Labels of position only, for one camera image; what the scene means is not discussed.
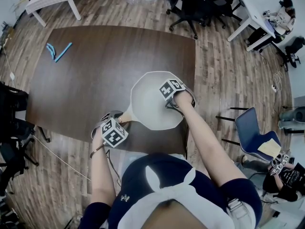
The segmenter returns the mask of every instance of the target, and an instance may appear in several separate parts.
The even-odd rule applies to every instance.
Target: person's right hand
[[[192,106],[193,97],[187,91],[177,93],[173,99],[181,109],[188,105]]]

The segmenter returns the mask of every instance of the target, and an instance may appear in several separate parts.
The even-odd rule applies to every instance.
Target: blue plastic piece
[[[62,53],[55,59],[55,62],[57,62],[64,55],[64,53],[68,50],[68,48],[71,47],[71,45],[72,45],[72,42],[70,42],[68,44],[68,46],[62,51]]]
[[[51,49],[51,47],[50,47],[49,45],[47,45],[46,48],[50,51],[51,57],[52,57],[52,59],[54,60],[54,53],[53,53],[53,50]]]
[[[54,54],[54,56],[55,56],[55,48],[51,45],[51,44],[49,44],[49,43],[47,43],[47,45],[52,49],[52,51],[53,51],[53,54]]]

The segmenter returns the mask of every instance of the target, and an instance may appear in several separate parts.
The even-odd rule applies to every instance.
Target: chair leg
[[[24,145],[22,145],[22,149],[26,150],[26,148],[27,148],[27,146],[29,145],[30,142],[33,143],[34,142],[34,138],[30,138],[29,140],[27,140],[27,142]]]
[[[176,22],[174,22],[173,24],[171,24],[170,27],[174,27],[176,24],[179,24],[179,23],[181,23],[181,22],[183,22],[183,21],[185,21],[185,20],[180,18],[179,20],[177,20]]]
[[[226,24],[225,24],[225,22],[223,21],[223,19],[220,18],[219,16],[216,16],[216,18],[223,24],[223,29],[225,29]]]
[[[212,22],[212,17],[209,16],[208,23],[206,25],[210,27],[211,26],[211,22]]]
[[[231,107],[230,109],[237,109],[237,110],[248,110],[249,108],[237,108],[237,107]]]
[[[194,24],[193,24],[193,22],[192,21],[187,21],[188,23],[189,23],[189,25],[190,25],[190,27],[192,28],[192,31],[194,32],[194,39],[198,39],[198,35],[197,35],[197,31],[196,31],[196,29],[195,29],[195,27],[194,27]]]
[[[227,117],[222,117],[222,116],[216,116],[216,118],[217,118],[217,119],[222,119],[222,120],[235,121],[235,119],[227,118]]]
[[[38,165],[39,165],[38,162],[35,162],[34,160],[32,160],[26,153],[24,153],[23,155],[24,155],[24,157],[25,157],[27,160],[29,160],[33,165],[35,165],[35,166],[38,166]]]
[[[45,135],[43,129],[42,129],[40,126],[38,126],[38,129],[39,129],[39,131],[40,131],[40,133],[41,133],[43,139],[44,139],[47,143],[50,143],[50,142],[51,142],[51,139],[46,137],[46,135]]]
[[[227,143],[232,143],[232,144],[240,146],[240,143],[237,143],[237,142],[233,142],[233,141],[230,141],[230,140],[227,140],[227,139],[221,139],[221,140],[223,140],[224,142],[227,142]]]

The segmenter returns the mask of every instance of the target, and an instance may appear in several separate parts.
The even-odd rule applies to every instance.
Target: blue object
[[[55,59],[55,62],[57,62],[64,55],[64,53],[68,50],[68,48],[71,47],[71,45],[72,45],[72,42],[70,42],[68,44],[68,46],[62,51],[62,53]]]
[[[270,131],[267,134],[260,134],[257,122],[255,108],[250,108],[243,114],[238,116],[235,120],[236,129],[240,141],[241,149],[254,157],[263,159],[265,161],[272,161],[273,157],[258,151],[258,148],[271,138],[281,146],[275,131]]]
[[[54,57],[55,57],[55,49],[54,49],[54,47],[51,44],[47,43],[46,48],[50,51],[51,57],[54,60]]]

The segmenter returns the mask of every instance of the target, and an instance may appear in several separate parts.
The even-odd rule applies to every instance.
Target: navy shirt
[[[153,193],[145,176],[145,167],[149,166],[158,175],[161,188],[182,183],[192,166],[184,160],[166,154],[144,156],[126,169],[122,177],[122,188],[115,199],[112,208],[104,203],[90,204],[81,220],[80,229],[98,229],[108,219],[109,229],[116,229],[124,214],[139,199]],[[196,171],[196,177],[190,184],[201,197],[211,201],[226,213],[227,202],[238,198],[249,204],[255,213],[256,225],[262,216],[262,203],[253,183],[248,179],[231,180],[217,187],[211,179]],[[129,196],[128,201],[121,196]]]

